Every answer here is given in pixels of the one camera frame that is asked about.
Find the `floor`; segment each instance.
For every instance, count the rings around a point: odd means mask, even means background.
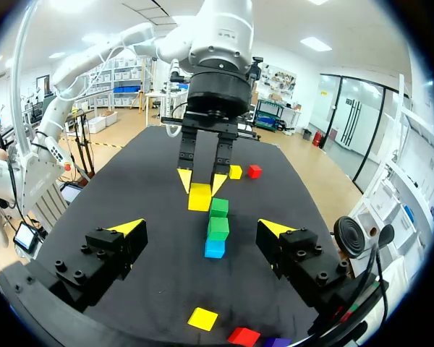
[[[125,146],[145,128],[145,115],[144,113],[139,114],[138,109],[120,108],[117,111],[117,123],[90,136],[91,142],[99,143],[98,145],[92,144],[91,147],[95,171],[103,168],[122,150],[121,146]],[[150,112],[149,124],[158,125],[158,120],[152,117],[152,113],[156,112]],[[332,231],[336,220],[343,215],[348,215],[361,197],[356,186],[322,150],[312,146],[310,141],[303,140],[301,135],[287,136],[281,132],[272,133],[262,129],[257,129],[257,133],[261,136],[262,142],[276,144],[281,148],[308,188],[327,227]],[[69,146],[76,163],[81,166],[80,155],[73,139],[74,137],[69,137]],[[67,148],[64,138],[61,139],[60,144],[63,148]],[[61,179],[71,180],[79,177],[79,174],[72,173],[71,177],[70,173],[65,173]],[[7,249],[0,248],[0,269],[18,260],[25,262],[25,260],[20,260],[14,251],[13,230],[9,226],[6,226],[6,230],[9,235],[9,246]]]

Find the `ceiling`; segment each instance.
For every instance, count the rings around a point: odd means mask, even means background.
[[[75,53],[87,48],[81,37],[88,33],[109,35],[147,22],[157,25],[159,36],[175,25],[170,16],[195,15],[202,0],[94,0],[79,14],[66,14],[42,0],[30,26],[24,69],[53,63],[55,52]],[[292,51],[325,67],[351,67],[397,75],[411,80],[405,40],[374,0],[329,0],[317,6],[308,0],[252,0],[255,40]],[[0,72],[12,56],[22,15],[6,24],[0,40]],[[315,36],[333,50],[316,52],[300,43]]]

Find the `black bolt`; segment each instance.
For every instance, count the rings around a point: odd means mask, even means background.
[[[322,272],[318,273],[316,281],[317,281],[318,284],[320,284],[321,286],[323,286],[328,281],[328,274],[325,271],[322,271]]]
[[[55,261],[55,267],[60,273],[63,273],[67,270],[66,264],[64,264],[62,260]]]
[[[86,244],[83,244],[82,246],[80,246],[80,251],[83,254],[90,254],[92,252],[92,250],[90,249],[90,247],[87,246]]]
[[[317,246],[315,246],[315,254],[319,255],[321,254],[321,252],[323,251],[323,248],[318,244]]]
[[[78,283],[83,283],[85,281],[85,279],[86,279],[84,272],[81,271],[81,270],[75,271],[74,272],[74,279]]]
[[[105,259],[107,257],[107,254],[105,251],[101,249],[98,252],[96,252],[96,256],[98,257],[98,259]]]
[[[305,251],[302,251],[302,250],[299,250],[296,252],[297,260],[304,260],[306,255],[307,255],[307,253],[305,253]]]
[[[348,266],[347,262],[345,260],[343,260],[343,261],[339,262],[338,267],[336,268],[336,271],[338,273],[346,273],[347,266]]]

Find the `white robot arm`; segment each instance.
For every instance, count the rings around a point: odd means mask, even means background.
[[[48,143],[57,143],[74,100],[83,92],[82,74],[133,46],[138,55],[168,63],[177,59],[188,72],[214,69],[226,76],[244,76],[251,66],[253,35],[251,0],[205,0],[194,20],[179,26],[163,40],[155,40],[152,25],[143,23],[66,59],[53,78],[58,98],[50,103],[42,118],[31,153],[18,158],[19,165],[14,169],[17,203],[22,213],[38,204],[67,164],[65,160],[57,160],[46,147]],[[0,162],[0,198],[12,205],[15,201],[10,172],[3,162]]]

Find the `green cube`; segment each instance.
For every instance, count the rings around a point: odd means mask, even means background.
[[[225,241],[230,234],[229,220],[222,217],[210,217],[208,227],[208,240]]]
[[[210,204],[210,216],[225,218],[229,213],[229,201],[214,197]]]

